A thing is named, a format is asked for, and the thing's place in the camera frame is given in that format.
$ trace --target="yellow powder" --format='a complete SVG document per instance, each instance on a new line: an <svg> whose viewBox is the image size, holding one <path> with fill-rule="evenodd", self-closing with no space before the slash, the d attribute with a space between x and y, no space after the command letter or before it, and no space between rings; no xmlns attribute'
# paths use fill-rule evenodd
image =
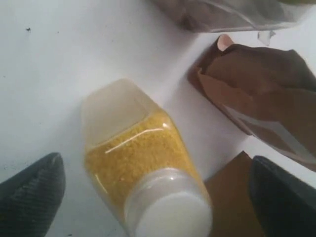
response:
<svg viewBox="0 0 316 237"><path fill-rule="evenodd" d="M107 192L121 216L132 188L144 175L158 169L171 167L186 171L207 193L176 127L163 110L89 151L85 167Z"/></svg>

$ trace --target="brown packet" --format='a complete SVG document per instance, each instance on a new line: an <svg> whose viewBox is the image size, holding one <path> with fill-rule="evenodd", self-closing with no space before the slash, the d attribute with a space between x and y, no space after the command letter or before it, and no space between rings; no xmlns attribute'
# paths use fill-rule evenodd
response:
<svg viewBox="0 0 316 237"><path fill-rule="evenodd" d="M242 152L205 182L213 202L209 237L264 237L248 193L251 162Z"/></svg>
<svg viewBox="0 0 316 237"><path fill-rule="evenodd" d="M230 41L220 36L189 81L246 134L316 171L316 78L305 61Z"/></svg>

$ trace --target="white table surface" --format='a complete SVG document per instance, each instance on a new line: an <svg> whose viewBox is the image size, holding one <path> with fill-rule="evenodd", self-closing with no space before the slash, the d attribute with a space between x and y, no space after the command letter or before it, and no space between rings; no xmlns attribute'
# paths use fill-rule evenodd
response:
<svg viewBox="0 0 316 237"><path fill-rule="evenodd" d="M270 46L297 50L316 72L315 25L316 14L277 31ZM0 1L0 182L62 154L66 194L47 237L124 236L84 173L80 134L82 99L119 78L133 79L170 113L204 178L245 150L316 187L316 173L243 135L186 81L218 36L181 31L146 0ZM262 46L257 32L230 36Z"/></svg>

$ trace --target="clear plastic bottle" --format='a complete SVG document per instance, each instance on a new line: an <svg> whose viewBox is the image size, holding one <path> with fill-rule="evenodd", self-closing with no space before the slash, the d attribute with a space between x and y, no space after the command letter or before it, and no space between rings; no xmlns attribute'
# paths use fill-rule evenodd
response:
<svg viewBox="0 0 316 237"><path fill-rule="evenodd" d="M207 237L211 204L168 114L122 79L83 105L84 165L131 237Z"/></svg>
<svg viewBox="0 0 316 237"><path fill-rule="evenodd" d="M193 32L275 30L300 23L314 9L288 0L152 0Z"/></svg>

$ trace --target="white bottle cap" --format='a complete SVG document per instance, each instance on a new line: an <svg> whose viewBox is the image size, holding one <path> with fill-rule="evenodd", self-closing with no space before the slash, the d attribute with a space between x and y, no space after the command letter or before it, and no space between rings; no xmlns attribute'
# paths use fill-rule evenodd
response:
<svg viewBox="0 0 316 237"><path fill-rule="evenodd" d="M142 178L124 215L131 237L207 237L212 225L211 206L197 181L173 168Z"/></svg>

